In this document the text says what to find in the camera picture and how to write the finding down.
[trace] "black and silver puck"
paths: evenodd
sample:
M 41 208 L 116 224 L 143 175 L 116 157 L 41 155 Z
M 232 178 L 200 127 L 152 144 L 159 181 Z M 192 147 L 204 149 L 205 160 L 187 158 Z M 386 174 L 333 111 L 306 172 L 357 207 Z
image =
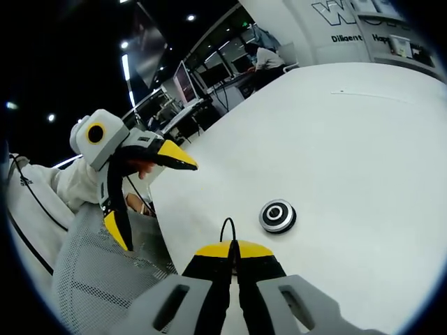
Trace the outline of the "black and silver puck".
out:
M 287 201 L 272 200 L 261 209 L 259 222 L 268 232 L 280 234 L 293 227 L 296 222 L 296 212 Z

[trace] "cable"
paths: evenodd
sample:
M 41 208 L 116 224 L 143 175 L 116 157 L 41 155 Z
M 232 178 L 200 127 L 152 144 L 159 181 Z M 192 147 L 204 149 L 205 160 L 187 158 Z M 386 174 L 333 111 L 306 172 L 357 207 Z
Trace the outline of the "cable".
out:
M 47 272 L 52 276 L 53 268 L 47 263 L 47 261 L 42 257 L 42 255 L 36 250 L 36 248 L 34 248 L 34 246 L 31 244 L 31 242 L 27 239 L 27 237 L 25 236 L 23 231 L 19 228 L 19 225 L 17 224 L 17 222 L 15 222 L 13 215 L 11 214 L 9 209 L 8 209 L 8 216 L 9 216 L 9 221 L 11 222 L 11 225 L 13 225 L 15 231 L 19 235 L 20 239 L 22 239 L 25 246 L 27 246 L 29 251 L 31 251 L 33 256 L 37 259 L 37 261 L 39 261 L 42 264 L 42 266 L 45 268 L 45 270 L 47 270 Z
M 220 242 L 222 242 L 222 237 L 224 235 L 224 229 L 225 229 L 226 221 L 230 221 L 230 223 L 231 223 L 231 230 L 233 231 L 233 241 L 235 241 L 236 240 L 235 224 L 234 224 L 232 218 L 226 218 L 225 221 L 223 222 L 223 225 L 222 225 Z
M 12 158 L 14 160 L 15 166 L 17 167 L 17 171 L 19 171 L 20 173 L 20 177 L 22 179 L 22 181 L 24 182 L 23 184 L 25 184 L 27 186 L 27 188 L 29 189 L 29 192 L 31 192 L 31 194 L 33 195 L 34 199 L 36 199 L 37 203 L 39 204 L 39 206 L 41 206 L 41 208 L 43 209 L 43 211 L 48 215 L 48 217 L 50 217 L 54 223 L 56 223 L 60 228 L 62 228 L 63 230 L 65 230 L 66 232 L 68 232 L 68 229 L 65 228 L 63 225 L 61 225 L 55 218 L 52 217 L 52 215 L 47 211 L 47 209 L 42 205 L 42 202 L 39 201 L 39 199 L 36 197 L 36 195 L 34 194 L 33 190 L 31 190 L 31 187 L 29 187 L 28 183 L 27 183 L 27 178 L 23 175 L 22 170 L 20 169 L 20 166 L 17 162 L 17 159 L 14 157 L 14 155 L 10 154 L 9 155 L 10 158 Z
M 212 88 L 213 88 L 213 90 L 214 90 L 214 95 L 216 96 L 216 99 L 221 103 L 221 105 L 223 106 L 223 108 L 225 108 L 225 110 L 226 110 L 227 112 L 229 112 L 228 108 L 224 105 L 224 103 L 221 101 L 221 99 L 219 99 L 219 96 L 217 95 L 217 92 L 216 92 L 216 87 L 215 87 L 215 85 L 212 85 Z
M 222 85 L 223 93 L 225 94 L 225 102 L 226 102 L 226 111 L 230 112 L 228 108 L 228 96 L 226 95 L 225 83 Z
M 142 203 L 145 204 L 147 209 L 150 210 L 153 213 L 154 217 L 156 218 L 155 209 L 152 206 L 149 206 L 149 204 L 142 198 L 140 192 L 137 191 L 137 188 L 135 187 L 135 185 L 133 185 L 133 182 L 131 181 L 129 176 L 127 176 L 126 178 L 129 181 L 129 183 L 131 183 L 133 190 L 135 191 L 135 193 L 137 193 L 137 195 L 140 198 L 140 200 L 142 201 Z

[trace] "white table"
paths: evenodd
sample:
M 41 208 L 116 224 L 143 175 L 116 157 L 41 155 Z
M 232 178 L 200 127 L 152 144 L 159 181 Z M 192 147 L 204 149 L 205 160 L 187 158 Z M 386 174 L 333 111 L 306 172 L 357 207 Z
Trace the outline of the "white table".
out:
M 163 129 L 161 129 L 161 133 L 163 135 L 165 135 L 166 133 L 169 133 L 172 129 L 174 129 L 176 127 L 176 125 L 181 120 L 183 120 L 185 117 L 187 117 L 189 114 L 191 114 L 191 112 L 193 111 L 195 106 L 197 106 L 199 103 L 202 103 L 202 102 L 203 102 L 203 99 L 200 99 L 196 103 L 194 103 L 193 105 L 190 105 L 190 106 L 185 107 L 184 109 L 182 109 L 179 112 L 179 114 L 175 115 L 173 117 L 173 119 L 170 120 L 169 123 Z
M 188 147 L 198 171 L 165 169 L 152 184 L 177 270 L 218 242 L 231 216 L 238 239 L 271 248 L 349 322 L 396 334 L 446 263 L 446 104 L 442 83 L 405 68 L 327 64 L 285 74 Z M 283 235 L 258 222 L 275 198 L 298 213 Z M 222 334 L 246 334 L 232 293 Z

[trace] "white sleeve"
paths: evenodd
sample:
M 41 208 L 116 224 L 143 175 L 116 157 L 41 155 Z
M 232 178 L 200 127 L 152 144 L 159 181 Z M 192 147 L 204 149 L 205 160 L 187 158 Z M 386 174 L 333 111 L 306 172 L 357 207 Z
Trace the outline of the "white sleeve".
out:
M 259 48 L 256 53 L 256 58 L 258 61 L 256 62 L 256 70 L 262 70 L 268 62 L 268 53 L 264 51 L 264 49 Z
M 98 203 L 96 171 L 79 158 L 65 170 L 33 165 L 52 190 L 72 212 L 77 212 L 84 202 Z

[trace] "hand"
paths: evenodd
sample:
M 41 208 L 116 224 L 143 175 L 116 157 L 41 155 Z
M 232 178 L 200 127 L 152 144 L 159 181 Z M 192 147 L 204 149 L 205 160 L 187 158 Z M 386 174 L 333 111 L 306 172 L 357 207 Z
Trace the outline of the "hand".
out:
M 155 166 L 155 163 L 134 159 L 129 160 L 128 163 L 138 171 L 138 178 L 141 180 L 143 180 L 146 177 L 146 174 L 150 173 Z
M 152 211 L 147 208 L 145 203 L 135 194 L 129 193 L 127 195 L 126 204 L 137 213 L 151 216 Z

